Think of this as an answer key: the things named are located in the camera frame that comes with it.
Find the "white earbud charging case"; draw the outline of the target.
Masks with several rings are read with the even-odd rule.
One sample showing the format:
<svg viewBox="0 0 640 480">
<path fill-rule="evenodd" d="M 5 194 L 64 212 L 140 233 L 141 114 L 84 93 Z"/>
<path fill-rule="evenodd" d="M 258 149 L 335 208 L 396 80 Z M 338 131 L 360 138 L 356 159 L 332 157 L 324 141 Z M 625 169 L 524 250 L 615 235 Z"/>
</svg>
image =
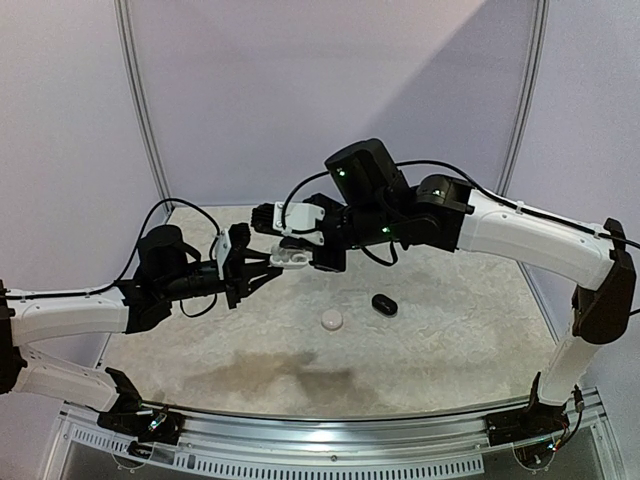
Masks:
<svg viewBox="0 0 640 480">
<path fill-rule="evenodd" d="M 285 248 L 273 245 L 269 255 L 272 267 L 283 270 L 299 270 L 309 265 L 310 254 L 301 249 Z"/>
</svg>

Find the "pink earbud charging case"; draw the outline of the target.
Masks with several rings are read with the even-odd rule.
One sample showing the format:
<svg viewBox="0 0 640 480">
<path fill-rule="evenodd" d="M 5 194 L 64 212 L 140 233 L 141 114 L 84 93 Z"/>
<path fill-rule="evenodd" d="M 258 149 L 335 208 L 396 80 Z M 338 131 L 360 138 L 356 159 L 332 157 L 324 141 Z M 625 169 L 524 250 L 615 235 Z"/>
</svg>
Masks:
<svg viewBox="0 0 640 480">
<path fill-rule="evenodd" d="M 321 326 L 327 331 L 337 331 L 344 325 L 344 317 L 341 312 L 329 309 L 321 315 Z"/>
</svg>

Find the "black earbud charging case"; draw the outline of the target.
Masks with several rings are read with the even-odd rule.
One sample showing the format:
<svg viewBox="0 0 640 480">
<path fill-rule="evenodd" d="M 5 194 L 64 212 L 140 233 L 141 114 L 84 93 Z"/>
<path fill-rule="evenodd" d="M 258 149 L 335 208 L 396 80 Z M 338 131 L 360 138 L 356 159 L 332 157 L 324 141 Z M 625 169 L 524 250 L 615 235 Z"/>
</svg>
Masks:
<svg viewBox="0 0 640 480">
<path fill-rule="evenodd" d="M 393 317 L 398 312 L 398 304 L 390 297 L 380 293 L 371 298 L 371 306 L 376 312 L 385 317 Z"/>
</svg>

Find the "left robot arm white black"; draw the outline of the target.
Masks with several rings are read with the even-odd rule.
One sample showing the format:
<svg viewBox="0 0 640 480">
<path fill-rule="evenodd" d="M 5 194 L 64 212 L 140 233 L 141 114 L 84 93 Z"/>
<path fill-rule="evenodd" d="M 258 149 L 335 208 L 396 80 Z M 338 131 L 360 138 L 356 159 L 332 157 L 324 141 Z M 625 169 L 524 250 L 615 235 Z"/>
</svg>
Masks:
<svg viewBox="0 0 640 480">
<path fill-rule="evenodd" d="M 184 415 L 145 405 L 126 374 L 91 369 L 51 357 L 32 343 L 88 333 L 137 334 L 170 317 L 174 303 L 223 294 L 234 308 L 282 274 L 267 253 L 249 249 L 250 229 L 223 231 L 212 260 L 188 245 L 175 225 L 150 230 L 138 243 L 139 265 L 130 279 L 95 293 L 1 292 L 1 391 L 34 393 L 83 405 L 99 427 L 140 443 L 178 443 Z"/>
</svg>

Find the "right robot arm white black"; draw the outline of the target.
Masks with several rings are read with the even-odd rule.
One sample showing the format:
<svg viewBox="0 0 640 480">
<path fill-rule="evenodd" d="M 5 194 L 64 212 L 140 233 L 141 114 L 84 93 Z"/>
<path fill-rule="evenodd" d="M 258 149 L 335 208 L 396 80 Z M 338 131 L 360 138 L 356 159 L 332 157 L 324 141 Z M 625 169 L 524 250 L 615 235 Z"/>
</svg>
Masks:
<svg viewBox="0 0 640 480">
<path fill-rule="evenodd" d="M 582 223 L 501 197 L 457 167 L 437 163 L 437 173 L 410 185 L 384 143 L 359 141 L 325 163 L 340 201 L 315 195 L 279 202 L 271 226 L 312 253 L 315 268 L 341 272 L 350 250 L 385 244 L 392 252 L 430 246 L 448 252 L 495 255 L 573 281 L 573 322 L 548 367 L 534 378 L 525 407 L 490 414 L 491 445 L 559 432 L 574 434 L 568 401 L 597 351 L 627 330 L 636 288 L 632 242 L 620 222 Z"/>
</svg>

